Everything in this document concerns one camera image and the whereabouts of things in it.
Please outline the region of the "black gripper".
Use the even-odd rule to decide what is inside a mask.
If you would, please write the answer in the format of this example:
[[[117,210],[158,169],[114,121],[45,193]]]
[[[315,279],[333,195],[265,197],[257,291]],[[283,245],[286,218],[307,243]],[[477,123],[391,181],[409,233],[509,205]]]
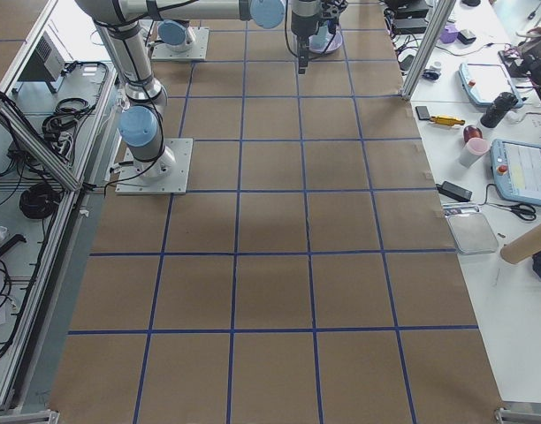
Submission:
[[[318,31],[319,0],[292,0],[291,30],[296,35],[297,71],[305,74],[309,66],[309,38]]]
[[[338,20],[347,8],[347,0],[323,0],[321,6],[322,19]]]

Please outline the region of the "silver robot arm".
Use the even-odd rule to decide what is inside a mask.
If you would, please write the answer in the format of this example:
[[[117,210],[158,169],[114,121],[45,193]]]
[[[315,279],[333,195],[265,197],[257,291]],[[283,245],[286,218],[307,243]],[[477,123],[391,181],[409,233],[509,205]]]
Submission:
[[[177,52],[195,44],[192,19],[253,20],[259,27],[272,29],[283,24],[285,38],[296,37],[296,48],[286,42],[288,51],[308,65],[311,55],[320,57],[337,49],[342,37],[337,35],[339,16],[346,1],[147,1],[143,18],[159,24],[161,42]]]
[[[123,76],[130,102],[121,114],[119,132],[133,156],[134,177],[146,185],[168,178],[177,169],[177,159],[164,136],[167,93],[153,73],[140,20],[253,20],[260,27],[273,28],[283,21],[289,6],[299,72],[304,73],[310,37],[318,33],[324,18],[322,1],[79,1],[77,5],[107,34],[111,58]]]

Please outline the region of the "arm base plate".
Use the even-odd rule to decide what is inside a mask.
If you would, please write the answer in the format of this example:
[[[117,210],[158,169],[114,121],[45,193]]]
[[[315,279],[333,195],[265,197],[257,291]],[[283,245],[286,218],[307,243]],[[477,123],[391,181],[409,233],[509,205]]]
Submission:
[[[119,173],[121,182],[115,192],[120,195],[185,194],[194,141],[190,138],[166,139],[163,155],[149,164],[133,159],[126,148],[124,160],[133,162]]]
[[[198,62],[207,56],[210,30],[205,26],[191,26],[180,44],[172,44],[160,36],[152,44],[151,59],[157,62]]]

